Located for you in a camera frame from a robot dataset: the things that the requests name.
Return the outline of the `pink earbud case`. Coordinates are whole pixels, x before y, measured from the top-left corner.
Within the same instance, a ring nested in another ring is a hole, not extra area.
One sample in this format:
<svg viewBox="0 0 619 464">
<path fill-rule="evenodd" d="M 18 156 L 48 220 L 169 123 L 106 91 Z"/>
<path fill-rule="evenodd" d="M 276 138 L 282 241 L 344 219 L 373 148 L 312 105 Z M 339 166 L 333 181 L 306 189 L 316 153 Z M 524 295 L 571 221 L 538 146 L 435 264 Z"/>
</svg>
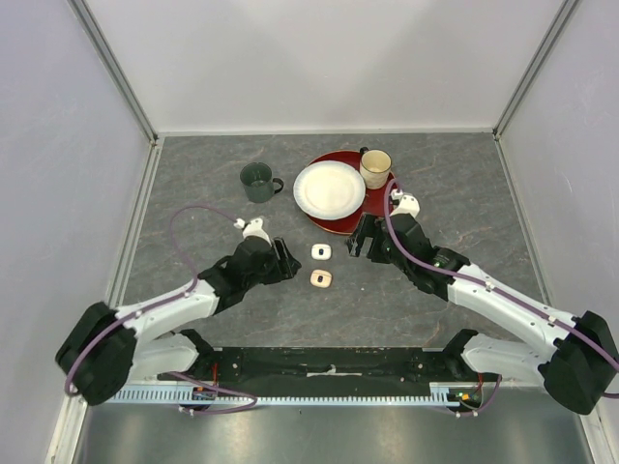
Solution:
<svg viewBox="0 0 619 464">
<path fill-rule="evenodd" d="M 330 272 L 324 270 L 313 270 L 311 272 L 309 282 L 316 288 L 326 289 L 332 285 L 333 276 Z"/>
</svg>

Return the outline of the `white earbud case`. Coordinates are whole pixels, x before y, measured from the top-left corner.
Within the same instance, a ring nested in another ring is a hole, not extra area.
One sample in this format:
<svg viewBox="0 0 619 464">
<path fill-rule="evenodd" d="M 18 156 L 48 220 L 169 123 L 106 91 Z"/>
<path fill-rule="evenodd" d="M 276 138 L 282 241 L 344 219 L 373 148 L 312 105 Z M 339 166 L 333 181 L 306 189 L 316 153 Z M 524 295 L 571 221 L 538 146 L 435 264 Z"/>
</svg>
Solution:
<svg viewBox="0 0 619 464">
<path fill-rule="evenodd" d="M 314 244 L 310 249 L 310 256 L 316 261 L 327 261 L 332 257 L 332 248 L 327 244 Z"/>
</svg>

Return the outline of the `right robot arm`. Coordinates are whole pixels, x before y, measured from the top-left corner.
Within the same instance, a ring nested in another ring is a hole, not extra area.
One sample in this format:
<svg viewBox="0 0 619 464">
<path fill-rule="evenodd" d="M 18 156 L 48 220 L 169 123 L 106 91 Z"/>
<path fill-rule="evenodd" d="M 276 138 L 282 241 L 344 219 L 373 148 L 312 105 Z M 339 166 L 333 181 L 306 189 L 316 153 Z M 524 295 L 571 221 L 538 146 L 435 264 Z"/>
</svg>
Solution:
<svg viewBox="0 0 619 464">
<path fill-rule="evenodd" d="M 566 409 L 590 414 L 618 373 L 618 350 L 605 319 L 572 315 L 537 302 L 489 276 L 465 256 L 434 246 L 409 214 L 362 216 L 347 238 L 357 257 L 397 267 L 420 291 L 465 307 L 516 336 L 499 341 L 471 330 L 443 356 L 445 373 L 465 380 L 492 373 L 542 386 Z"/>
</svg>

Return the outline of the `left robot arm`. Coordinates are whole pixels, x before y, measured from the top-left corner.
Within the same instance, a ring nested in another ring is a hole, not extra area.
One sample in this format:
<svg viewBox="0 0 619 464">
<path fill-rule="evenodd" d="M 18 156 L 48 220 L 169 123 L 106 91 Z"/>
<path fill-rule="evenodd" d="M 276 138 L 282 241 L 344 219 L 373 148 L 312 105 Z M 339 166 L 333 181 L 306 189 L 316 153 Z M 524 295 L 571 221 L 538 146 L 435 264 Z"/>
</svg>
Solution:
<svg viewBox="0 0 619 464">
<path fill-rule="evenodd" d="M 133 379 L 174 372 L 204 379 L 212 369 L 211 355 L 185 334 L 169 341 L 162 335 L 237 305 L 257 285 L 289 280 L 301 267 L 283 239 L 247 237 L 232 254 L 176 290 L 118 308 L 91 304 L 55 356 L 66 375 L 66 394 L 96 406 Z"/>
</svg>

